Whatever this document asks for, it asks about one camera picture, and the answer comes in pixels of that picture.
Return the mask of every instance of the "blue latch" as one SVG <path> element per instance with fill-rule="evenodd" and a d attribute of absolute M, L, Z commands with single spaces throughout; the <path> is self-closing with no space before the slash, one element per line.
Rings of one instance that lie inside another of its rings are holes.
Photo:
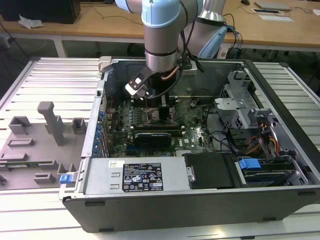
<path fill-rule="evenodd" d="M 60 176 L 60 184 L 72 184 L 72 174 L 63 174 Z"/>
<path fill-rule="evenodd" d="M 257 158 L 242 158 L 239 161 L 241 169 L 260 169 L 261 165 Z"/>

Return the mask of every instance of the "table leg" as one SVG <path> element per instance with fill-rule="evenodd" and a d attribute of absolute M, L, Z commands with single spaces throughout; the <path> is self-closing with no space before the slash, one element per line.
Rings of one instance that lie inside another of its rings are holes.
<path fill-rule="evenodd" d="M 56 52 L 58 53 L 59 58 L 67 58 L 68 54 L 65 50 L 64 44 L 62 40 L 53 40 Z"/>
<path fill-rule="evenodd" d="M 10 48 L 10 44 L 7 40 L 6 37 L 0 37 L 0 46 L 3 46 L 4 49 L 9 49 Z"/>
<path fill-rule="evenodd" d="M 216 58 L 217 59 L 226 59 L 228 50 L 229 50 L 229 44 L 222 43 L 219 48 L 218 55 L 216 56 Z"/>
<path fill-rule="evenodd" d="M 279 52 L 278 50 L 271 50 L 271 52 L 269 53 L 269 56 L 268 56 L 268 60 L 272 61 L 278 52 Z"/>
<path fill-rule="evenodd" d="M 100 58 L 101 57 L 101 44 L 99 41 L 95 41 L 95 52 L 96 52 L 96 57 Z"/>

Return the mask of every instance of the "cable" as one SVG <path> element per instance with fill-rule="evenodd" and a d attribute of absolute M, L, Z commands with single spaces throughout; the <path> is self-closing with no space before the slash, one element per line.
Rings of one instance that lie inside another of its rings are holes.
<path fill-rule="evenodd" d="M 44 43 L 43 43 L 43 45 L 42 45 L 41 47 L 39 47 L 39 48 L 37 48 L 37 49 L 35 49 L 35 50 L 32 50 L 32 51 L 29 52 L 27 55 L 29 56 L 30 54 L 32 54 L 32 53 L 34 53 L 34 52 L 36 52 L 36 51 L 38 51 L 38 50 L 43 49 L 43 48 L 45 47 L 46 43 L 47 43 L 47 40 L 45 39 L 45 40 L 44 40 Z M 22 60 L 23 60 L 25 57 L 26 57 L 26 56 L 23 56 L 23 57 L 19 60 L 20 63 L 22 62 Z"/>
<path fill-rule="evenodd" d="M 123 19 L 129 20 L 130 22 L 133 22 L 134 24 L 139 24 L 139 25 L 143 26 L 142 23 L 133 21 L 133 20 L 131 20 L 130 18 L 127 18 L 127 17 L 125 17 L 125 16 L 120 16 L 120 15 L 117 15 L 117 16 L 103 16 L 97 9 L 95 9 L 94 6 L 90 6 L 90 7 L 93 8 L 93 9 L 96 11 L 96 13 L 101 16 L 102 20 L 104 20 L 104 19 L 106 19 L 106 18 L 123 18 Z"/>
<path fill-rule="evenodd" d="M 136 145 L 134 145 L 133 143 L 128 142 L 128 141 L 124 141 L 124 143 L 125 143 L 125 144 L 131 144 L 132 146 L 136 146 Z"/>
<path fill-rule="evenodd" d="M 13 39 L 13 41 L 15 42 L 15 44 L 20 48 L 20 50 L 23 52 L 23 54 L 25 55 L 25 57 L 29 60 L 28 55 L 26 54 L 26 52 L 23 50 L 23 48 L 19 45 L 19 43 L 17 42 L 17 40 L 8 32 L 8 30 L 3 26 L 2 22 L 0 21 L 0 25 L 3 28 L 3 30 L 9 35 L 10 38 Z"/>
<path fill-rule="evenodd" d="M 301 9 L 302 11 L 304 11 L 307 14 L 313 14 L 314 13 L 311 9 L 303 8 L 303 7 L 300 7 L 300 6 L 294 6 L 293 9 Z"/>
<path fill-rule="evenodd" d="M 225 14 L 223 16 L 225 17 L 225 16 L 229 16 L 229 15 L 232 17 L 232 22 L 233 22 L 232 27 L 235 29 L 236 27 L 235 27 L 235 18 L 234 18 L 234 16 L 231 13 L 227 13 L 227 14 Z"/>
<path fill-rule="evenodd" d="M 198 87 L 198 88 L 196 88 L 196 89 L 194 90 L 194 92 L 191 94 L 191 97 L 194 97 L 195 94 L 196 94 L 196 92 L 198 92 L 198 90 L 204 90 L 204 91 L 206 91 L 207 93 L 209 93 L 212 97 L 215 98 L 215 96 L 214 96 L 208 89 L 203 88 L 203 87 Z"/>
<path fill-rule="evenodd" d="M 10 82 L 12 84 L 12 80 L 10 80 L 9 78 L 7 78 L 6 76 L 0 75 L 0 78 L 3 78 L 5 80 L 7 80 L 8 82 Z"/>
<path fill-rule="evenodd" d="M 182 57 L 181 57 L 181 62 L 180 62 L 180 71 L 179 71 L 179 75 L 178 77 L 176 78 L 176 80 L 171 84 L 170 87 L 168 87 L 166 90 L 164 90 L 162 93 L 159 93 L 158 95 L 155 95 L 155 96 L 147 96 L 146 98 L 147 99 L 156 99 L 156 98 L 159 98 L 161 97 L 162 95 L 166 94 L 167 92 L 169 92 L 177 83 L 178 81 L 180 80 L 181 76 L 182 76 L 182 72 L 184 71 L 184 64 L 185 64 L 185 57 L 186 57 L 186 51 L 187 51 L 187 48 L 188 48 L 188 44 L 190 42 L 190 39 L 191 39 L 191 35 L 194 31 L 194 27 L 195 27 L 195 21 L 192 23 L 192 26 L 191 26 L 191 30 L 190 30 L 190 33 L 189 33 L 189 36 L 188 36 L 188 39 L 187 41 L 185 42 L 185 38 L 184 38 L 184 32 L 182 31 L 181 32 L 181 39 L 183 40 L 183 53 L 182 53 Z"/>
<path fill-rule="evenodd" d="M 11 77 L 14 79 L 14 75 L 12 74 L 11 70 L 9 69 L 9 67 L 6 65 L 5 61 L 3 60 L 2 56 L 0 55 L 0 60 L 3 63 L 4 67 L 8 70 L 8 72 L 10 73 Z"/>
<path fill-rule="evenodd" d="M 248 12 L 246 9 L 244 9 L 242 6 L 238 6 L 236 9 L 242 9 L 244 10 L 247 14 L 257 14 L 256 12 Z"/>

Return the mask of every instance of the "metal bracket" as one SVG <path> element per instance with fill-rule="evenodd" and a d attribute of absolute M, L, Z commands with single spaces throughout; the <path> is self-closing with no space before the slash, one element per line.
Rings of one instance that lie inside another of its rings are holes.
<path fill-rule="evenodd" d="M 109 71 L 112 68 L 113 60 L 111 56 L 102 56 L 98 61 L 98 69 L 100 73 Z"/>
<path fill-rule="evenodd" d="M 272 111 L 267 108 L 262 109 L 250 109 L 248 112 L 248 118 L 250 120 L 250 126 L 258 125 L 257 118 L 268 118 L 268 116 L 272 115 Z"/>
<path fill-rule="evenodd" d="M 194 168 L 192 166 L 187 166 L 186 167 L 186 174 L 188 177 L 188 181 L 190 183 L 193 183 L 196 181 L 196 176 L 195 176 L 195 172 L 194 172 Z"/>
<path fill-rule="evenodd" d="M 245 101 L 242 99 L 233 98 L 216 98 L 214 104 L 220 110 L 238 110 L 247 107 Z"/>
<path fill-rule="evenodd" d="M 248 77 L 247 72 L 243 71 L 231 71 L 228 74 L 228 81 L 231 85 L 236 85 L 237 87 L 248 88 L 251 79 Z"/>

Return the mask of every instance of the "power supply label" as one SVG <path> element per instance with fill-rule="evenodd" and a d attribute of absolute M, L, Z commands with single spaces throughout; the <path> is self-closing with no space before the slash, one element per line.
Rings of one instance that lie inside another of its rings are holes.
<path fill-rule="evenodd" d="M 124 164 L 122 177 L 125 193 L 164 190 L 161 163 Z"/>

